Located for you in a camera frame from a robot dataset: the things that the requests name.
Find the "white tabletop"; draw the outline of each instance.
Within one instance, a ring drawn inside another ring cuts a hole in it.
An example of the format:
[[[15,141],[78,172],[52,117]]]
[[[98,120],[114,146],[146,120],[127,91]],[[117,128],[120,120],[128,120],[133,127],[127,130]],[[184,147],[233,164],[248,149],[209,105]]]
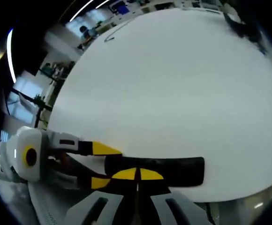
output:
[[[272,185],[268,57],[210,12],[145,14],[105,43],[115,29],[73,68],[49,129],[130,157],[204,157],[204,183],[174,188],[195,202],[232,200]]]

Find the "black rubber pad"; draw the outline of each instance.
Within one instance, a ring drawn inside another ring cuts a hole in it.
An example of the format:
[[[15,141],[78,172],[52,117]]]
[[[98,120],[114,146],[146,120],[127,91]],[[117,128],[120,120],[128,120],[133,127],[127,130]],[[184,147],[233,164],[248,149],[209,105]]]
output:
[[[133,167],[141,167],[160,173],[169,187],[194,187],[204,181],[205,160],[195,158],[134,158],[106,156],[105,173],[113,174]]]

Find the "yellow marking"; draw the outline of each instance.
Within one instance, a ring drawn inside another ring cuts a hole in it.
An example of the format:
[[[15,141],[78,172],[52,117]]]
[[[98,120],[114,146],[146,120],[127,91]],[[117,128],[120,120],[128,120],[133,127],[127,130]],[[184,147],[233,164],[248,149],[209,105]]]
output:
[[[112,178],[121,180],[134,180],[135,179],[136,168],[131,168],[127,170],[119,171],[114,174]]]
[[[163,177],[152,170],[140,169],[141,180],[163,180]]]
[[[24,149],[23,149],[23,163],[26,167],[33,167],[33,165],[29,165],[27,162],[27,153],[29,149],[33,149],[32,145],[27,145]]]
[[[120,151],[106,146],[100,142],[92,142],[92,153],[95,156],[99,155],[119,155]]]
[[[107,186],[110,179],[91,177],[91,189],[98,189]]]

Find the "yellow circle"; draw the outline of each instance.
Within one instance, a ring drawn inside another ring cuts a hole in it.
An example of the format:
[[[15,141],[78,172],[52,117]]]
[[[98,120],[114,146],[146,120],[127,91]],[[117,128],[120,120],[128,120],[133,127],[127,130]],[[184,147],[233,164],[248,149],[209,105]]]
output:
[[[33,167],[32,165],[29,165],[27,162],[27,153],[30,149],[33,149],[32,145],[27,145],[23,150],[23,163],[26,167]]]

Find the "grey gripper base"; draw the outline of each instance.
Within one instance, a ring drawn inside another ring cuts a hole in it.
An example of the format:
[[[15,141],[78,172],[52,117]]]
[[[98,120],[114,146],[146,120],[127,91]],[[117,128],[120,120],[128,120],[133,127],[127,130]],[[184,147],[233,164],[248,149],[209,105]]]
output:
[[[65,190],[41,183],[28,183],[30,198],[41,225],[82,225],[87,213],[99,198],[108,199],[102,210],[97,225],[111,225],[116,209],[120,204],[121,195],[113,195],[100,191],[92,194],[78,190]],[[163,225],[176,225],[166,200],[172,199],[191,225],[211,225],[203,209],[195,205],[179,192],[151,197]]]

